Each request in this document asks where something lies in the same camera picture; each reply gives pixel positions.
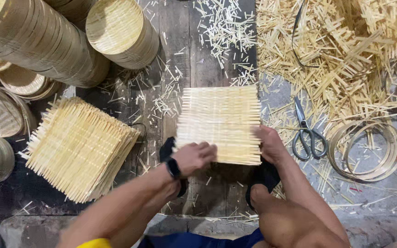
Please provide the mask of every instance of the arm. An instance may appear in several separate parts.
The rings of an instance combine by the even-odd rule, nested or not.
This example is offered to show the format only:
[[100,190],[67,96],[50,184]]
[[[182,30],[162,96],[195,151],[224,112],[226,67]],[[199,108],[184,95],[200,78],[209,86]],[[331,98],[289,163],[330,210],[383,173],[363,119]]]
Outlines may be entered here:
[[[208,165],[216,154],[215,146],[201,143],[186,145],[172,157],[182,176],[187,177]],[[171,177],[165,165],[158,166],[92,204],[61,236],[58,247],[75,248],[93,239],[110,239],[127,227],[142,208],[164,206],[176,191],[178,181]]]
[[263,157],[273,163],[278,170],[287,200],[308,209],[328,229],[349,244],[347,234],[335,213],[310,185],[298,164],[284,147],[277,131],[260,126],[255,132],[263,142]]

